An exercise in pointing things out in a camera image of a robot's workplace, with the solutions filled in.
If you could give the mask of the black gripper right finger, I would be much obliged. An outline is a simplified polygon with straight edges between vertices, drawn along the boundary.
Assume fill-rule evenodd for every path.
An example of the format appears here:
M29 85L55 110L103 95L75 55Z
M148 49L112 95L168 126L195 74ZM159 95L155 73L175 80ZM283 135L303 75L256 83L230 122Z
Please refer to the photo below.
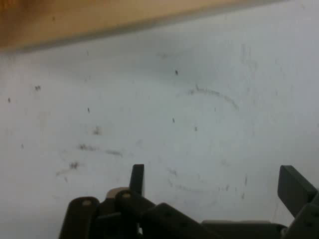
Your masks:
M280 167L278 196L294 217L284 239L319 237L319 190L293 166Z

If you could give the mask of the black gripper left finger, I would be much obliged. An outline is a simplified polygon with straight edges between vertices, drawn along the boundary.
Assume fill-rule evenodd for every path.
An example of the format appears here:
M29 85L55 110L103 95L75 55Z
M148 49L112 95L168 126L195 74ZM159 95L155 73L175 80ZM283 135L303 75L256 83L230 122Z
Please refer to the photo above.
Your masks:
M154 204L142 195L144 165L132 168L130 185L99 202L72 200L61 239L213 239L215 234L168 204Z

